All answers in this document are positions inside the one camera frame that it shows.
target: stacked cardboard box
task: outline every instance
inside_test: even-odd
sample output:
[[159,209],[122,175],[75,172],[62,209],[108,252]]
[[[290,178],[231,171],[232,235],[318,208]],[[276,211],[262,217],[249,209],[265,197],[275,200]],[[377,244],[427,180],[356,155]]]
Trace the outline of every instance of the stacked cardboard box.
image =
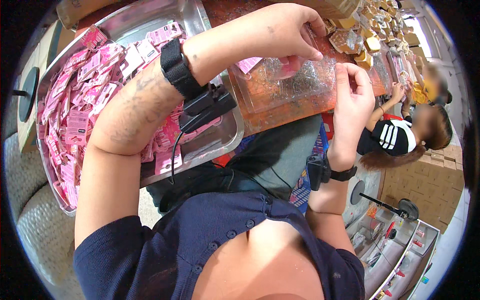
[[464,187],[462,163],[460,146],[429,150],[415,163],[385,171],[380,200],[394,207],[400,199],[411,200],[420,219],[444,233]]

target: brown hair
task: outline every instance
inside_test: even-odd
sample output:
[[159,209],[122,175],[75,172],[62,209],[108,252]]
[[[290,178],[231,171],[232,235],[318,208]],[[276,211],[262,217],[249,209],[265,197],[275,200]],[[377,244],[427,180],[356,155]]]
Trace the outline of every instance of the brown hair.
[[399,156],[391,156],[382,150],[369,152],[360,159],[363,167],[367,170],[396,168],[417,161],[427,148],[439,150],[447,147],[453,135],[450,119],[441,105],[435,104],[433,107],[437,109],[437,118],[432,120],[432,127],[435,131],[430,138],[425,139],[425,146],[417,145],[412,151]]

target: ponytail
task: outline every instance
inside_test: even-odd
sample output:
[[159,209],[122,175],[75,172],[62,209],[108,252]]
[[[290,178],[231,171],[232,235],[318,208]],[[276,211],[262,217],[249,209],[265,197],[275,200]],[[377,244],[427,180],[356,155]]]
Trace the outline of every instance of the ponytail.
[[417,161],[425,151],[426,149],[423,145],[417,145],[412,151],[399,156],[391,156],[385,151],[378,150],[362,156],[360,163],[367,170],[396,168]]

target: wrist strap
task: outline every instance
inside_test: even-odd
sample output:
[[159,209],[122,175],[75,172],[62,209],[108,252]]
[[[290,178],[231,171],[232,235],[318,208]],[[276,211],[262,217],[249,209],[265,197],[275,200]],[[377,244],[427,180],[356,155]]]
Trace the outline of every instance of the wrist strap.
[[165,78],[182,94],[191,100],[204,92],[188,68],[188,61],[181,52],[180,40],[175,38],[162,47],[160,65]]

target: metal tray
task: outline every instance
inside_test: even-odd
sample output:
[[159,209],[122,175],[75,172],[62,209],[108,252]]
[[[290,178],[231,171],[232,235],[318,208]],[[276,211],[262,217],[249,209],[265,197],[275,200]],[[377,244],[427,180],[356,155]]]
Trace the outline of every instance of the metal tray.
[[[210,21],[200,0],[144,0],[125,6],[96,23],[109,39],[122,45],[142,40],[149,31],[160,28],[167,21],[177,21],[189,36],[194,36],[211,28]],[[42,99],[48,91],[50,79],[65,64],[68,57],[83,49],[82,35],[72,41],[45,71],[38,85],[37,99]],[[223,83],[235,97],[227,70],[219,74],[212,83]],[[193,168],[206,161],[222,156],[235,149],[243,138],[243,119],[238,107],[223,116],[220,125],[213,126],[192,141],[182,145],[183,165],[176,173]],[[37,140],[43,166],[52,183],[57,180],[55,170],[48,161],[48,147],[43,140]],[[164,179],[170,175],[155,175],[155,162],[142,164],[140,187]],[[74,216],[76,209],[66,206],[60,197],[54,195],[66,214]]]

